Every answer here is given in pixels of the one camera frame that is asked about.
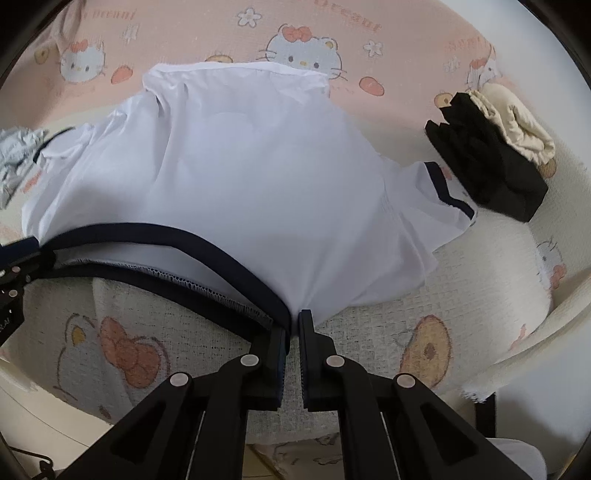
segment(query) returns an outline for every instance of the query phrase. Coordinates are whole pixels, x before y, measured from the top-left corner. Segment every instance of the navy sleeve trim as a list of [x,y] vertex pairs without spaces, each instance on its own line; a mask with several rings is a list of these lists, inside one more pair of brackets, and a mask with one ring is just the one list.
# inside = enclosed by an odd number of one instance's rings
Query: navy sleeve trim
[[54,251],[102,243],[162,245],[176,248],[213,270],[283,327],[288,334],[291,332],[290,311],[275,292],[226,252],[184,230],[151,223],[98,223],[62,233],[49,240],[41,250]]
[[39,147],[35,151],[35,155],[33,155],[33,163],[37,163],[37,160],[39,160],[39,155],[41,153],[41,150],[43,150],[46,146],[48,146],[55,137],[59,137],[61,134],[69,132],[70,130],[74,130],[74,127],[65,128],[61,132],[56,133],[55,135],[53,135],[53,137],[48,138],[41,145],[39,145]]
[[447,180],[445,179],[439,164],[437,162],[429,161],[425,162],[425,166],[427,167],[427,171],[429,172],[429,176],[431,177],[431,181],[433,182],[433,186],[435,187],[439,199],[443,203],[447,203],[452,207],[460,209],[470,220],[472,220],[475,214],[474,209],[463,200],[455,199],[450,195],[449,189],[447,188]]
[[198,292],[176,285],[167,280],[154,277],[147,273],[130,270],[124,267],[87,263],[71,265],[68,267],[48,270],[43,272],[40,278],[64,278],[64,277],[92,277],[127,283],[134,287],[152,292],[167,300],[191,310],[205,317],[207,320],[218,324],[232,333],[252,342],[271,328],[270,325],[261,325],[253,319],[226,307]]

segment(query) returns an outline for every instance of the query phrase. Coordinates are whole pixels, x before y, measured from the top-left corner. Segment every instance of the black bracket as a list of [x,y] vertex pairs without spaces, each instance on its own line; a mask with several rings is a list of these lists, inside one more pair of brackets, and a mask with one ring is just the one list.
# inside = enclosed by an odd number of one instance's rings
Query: black bracket
[[304,407],[337,410],[347,480],[530,480],[416,377],[367,373],[299,318]]
[[248,410],[281,405],[285,330],[203,377],[164,381],[60,475],[60,480],[237,480]]

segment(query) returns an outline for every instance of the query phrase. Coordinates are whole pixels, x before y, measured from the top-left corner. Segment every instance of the cartoon print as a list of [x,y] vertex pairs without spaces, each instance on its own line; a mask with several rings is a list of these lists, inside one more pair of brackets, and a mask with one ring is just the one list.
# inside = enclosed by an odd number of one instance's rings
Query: cartoon print
[[538,166],[538,171],[545,179],[551,179],[556,174],[556,159],[551,158],[548,163]]
[[466,84],[470,90],[480,90],[486,82],[501,77],[501,72],[496,66],[496,51],[491,45],[491,52],[488,57],[472,60]]
[[218,63],[234,63],[234,60],[229,55],[215,54],[207,57],[205,61],[216,61]]
[[125,45],[129,45],[130,41],[138,39],[138,30],[139,23],[136,23],[135,25],[127,25],[126,29],[123,30],[123,33],[121,34],[121,38],[125,41]]
[[61,76],[68,82],[88,82],[98,77],[105,67],[103,44],[90,45],[88,40],[73,43],[61,56]]
[[445,377],[451,357],[452,342],[445,324],[435,315],[427,315],[414,329],[400,361],[400,373],[413,374],[434,388]]
[[519,336],[517,337],[517,340],[515,340],[515,342],[513,342],[511,344],[511,346],[509,347],[509,350],[513,350],[517,345],[519,345],[521,343],[521,341],[525,338],[526,331],[527,331],[527,326],[524,323],[521,326],[521,330],[519,330]]
[[28,179],[27,182],[25,183],[24,187],[21,188],[21,192],[28,193],[29,190],[31,190],[35,185],[37,185],[37,182],[39,181],[39,178],[41,177],[41,172],[42,172],[42,170],[39,170],[30,179]]
[[373,58],[375,55],[382,56],[382,48],[384,44],[382,42],[374,42],[373,40],[369,40],[367,44],[363,46],[363,49],[367,51],[369,58]]
[[[122,386],[133,405],[170,375],[166,349],[156,338],[130,338],[111,317],[97,320],[72,314],[66,321],[64,343],[57,360],[55,394],[105,420],[117,421]],[[84,399],[72,392],[84,392]]]
[[433,99],[433,103],[437,108],[443,108],[445,106],[449,106],[450,102],[452,101],[453,95],[451,93],[439,93]]
[[562,260],[560,250],[552,239],[538,245],[535,252],[540,281],[546,290],[556,290],[560,280],[566,276],[566,265]]
[[261,14],[255,12],[253,7],[248,7],[244,12],[240,12],[237,17],[239,27],[246,27],[247,25],[251,28],[256,27],[256,21],[262,18]]
[[133,74],[134,71],[130,67],[127,65],[122,65],[113,72],[113,75],[111,76],[111,83],[115,85],[117,83],[129,80]]
[[454,55],[451,60],[443,64],[443,71],[446,73],[453,73],[460,68],[460,60]]
[[333,455],[324,458],[313,458],[312,461],[318,463],[318,465],[335,465],[343,460],[343,455]]
[[49,58],[49,47],[41,47],[35,51],[35,62],[38,65],[43,65]]
[[284,24],[268,43],[263,58],[289,65],[296,69],[325,73],[330,80],[345,72],[337,51],[336,40],[314,37],[308,27],[295,28]]
[[359,88],[376,97],[381,97],[385,93],[384,86],[373,77],[363,77],[359,81]]

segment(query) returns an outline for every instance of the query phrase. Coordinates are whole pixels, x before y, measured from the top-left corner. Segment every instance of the folded clothes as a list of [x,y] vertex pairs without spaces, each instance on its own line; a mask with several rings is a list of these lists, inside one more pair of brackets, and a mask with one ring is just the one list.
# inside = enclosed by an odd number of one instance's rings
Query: folded clothes
[[425,132],[472,199],[528,222],[548,191],[535,165],[505,142],[467,93],[441,112],[448,124],[428,121]]
[[510,146],[536,165],[548,163],[556,148],[554,140],[528,108],[507,87],[487,83],[468,92],[482,114],[499,129]]
[[0,210],[6,208],[33,166],[33,155],[46,133],[24,127],[0,130]]

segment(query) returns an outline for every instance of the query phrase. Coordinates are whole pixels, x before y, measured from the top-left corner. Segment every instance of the cartoon bear print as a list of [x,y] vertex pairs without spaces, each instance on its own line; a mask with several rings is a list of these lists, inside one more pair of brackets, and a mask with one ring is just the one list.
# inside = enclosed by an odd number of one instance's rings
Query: cartoon bear print
[[452,341],[435,315],[423,317],[414,329],[400,360],[400,373],[413,374],[429,388],[445,377],[452,358]]

